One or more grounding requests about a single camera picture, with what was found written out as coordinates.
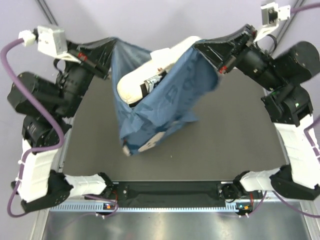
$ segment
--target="white cable clip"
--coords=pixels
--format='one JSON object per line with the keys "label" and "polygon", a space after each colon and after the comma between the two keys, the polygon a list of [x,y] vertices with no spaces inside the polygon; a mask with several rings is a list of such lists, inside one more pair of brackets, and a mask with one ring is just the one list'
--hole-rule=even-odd
{"label": "white cable clip", "polygon": [[18,164],[19,164],[19,165],[21,165],[21,164],[22,164],[22,165],[25,165],[26,163],[23,162],[22,160],[19,160],[19,161],[18,161]]}
{"label": "white cable clip", "polygon": [[18,38],[23,39],[23,45],[25,47],[34,44],[36,41],[36,35],[34,35],[30,30],[19,32]]}

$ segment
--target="robotic arm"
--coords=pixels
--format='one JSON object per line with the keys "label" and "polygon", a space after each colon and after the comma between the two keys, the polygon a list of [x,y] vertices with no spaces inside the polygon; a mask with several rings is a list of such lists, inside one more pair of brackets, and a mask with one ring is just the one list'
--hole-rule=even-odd
{"label": "robotic arm", "polygon": [[[65,60],[64,71],[52,83],[34,73],[23,72],[19,80],[45,107],[66,134],[71,125],[65,118],[75,116],[78,107],[94,76],[106,79],[111,64],[111,53],[115,38],[106,38],[87,44],[67,41],[63,29],[57,26],[39,26],[33,32],[24,31],[19,38],[28,45],[37,41],[38,50],[55,58],[53,64],[58,69],[59,60]],[[22,146],[25,153],[30,148],[48,147],[59,142],[59,136],[52,125],[29,102],[21,91],[12,85],[7,96],[17,113],[24,114],[22,126]],[[68,197],[85,194],[108,197],[113,183],[104,173],[93,176],[68,176],[51,170],[57,149],[29,154],[17,189],[26,213],[57,206]]]}
{"label": "robotic arm", "polygon": [[253,43],[257,31],[250,25],[225,37],[196,43],[194,47],[221,74],[238,68],[270,93],[261,98],[279,131],[290,164],[281,168],[238,175],[222,189],[230,199],[255,190],[276,191],[286,198],[314,200],[320,194],[320,164],[308,92],[300,84],[320,72],[319,53],[306,41],[298,42],[273,59]]}

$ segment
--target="dark gray table surface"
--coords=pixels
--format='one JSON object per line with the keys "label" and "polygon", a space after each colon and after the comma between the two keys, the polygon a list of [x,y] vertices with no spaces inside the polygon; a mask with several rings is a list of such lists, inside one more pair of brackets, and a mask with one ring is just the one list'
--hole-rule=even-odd
{"label": "dark gray table surface", "polygon": [[280,167],[285,157],[263,95],[257,83],[233,70],[196,104],[198,122],[127,157],[118,140],[111,81],[94,78],[75,118],[63,172],[105,172],[113,181],[193,181]]}

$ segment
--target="cable tray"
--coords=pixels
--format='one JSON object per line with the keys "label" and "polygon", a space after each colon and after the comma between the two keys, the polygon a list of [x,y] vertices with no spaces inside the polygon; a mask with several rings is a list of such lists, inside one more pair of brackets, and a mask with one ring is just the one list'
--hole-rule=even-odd
{"label": "cable tray", "polygon": [[[58,206],[50,208],[51,212],[112,212],[107,209],[109,206],[105,202],[63,202]],[[166,207],[166,208],[137,208],[137,207],[120,207],[117,212],[122,213],[211,213],[211,212],[238,212],[235,202],[225,203],[224,207]]]}

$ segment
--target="blue fabric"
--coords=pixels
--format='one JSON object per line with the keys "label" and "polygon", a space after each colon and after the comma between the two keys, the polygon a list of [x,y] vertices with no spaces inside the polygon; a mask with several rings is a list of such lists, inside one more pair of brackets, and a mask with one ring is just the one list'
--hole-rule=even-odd
{"label": "blue fabric", "polygon": [[119,127],[119,139],[131,155],[139,153],[155,134],[165,132],[154,143],[165,138],[186,123],[197,121],[191,108],[205,93],[218,85],[214,68],[194,48],[189,48],[176,62],[159,85],[136,107],[130,108],[117,92],[119,80],[151,59],[149,50],[118,40],[112,52],[112,90]]}

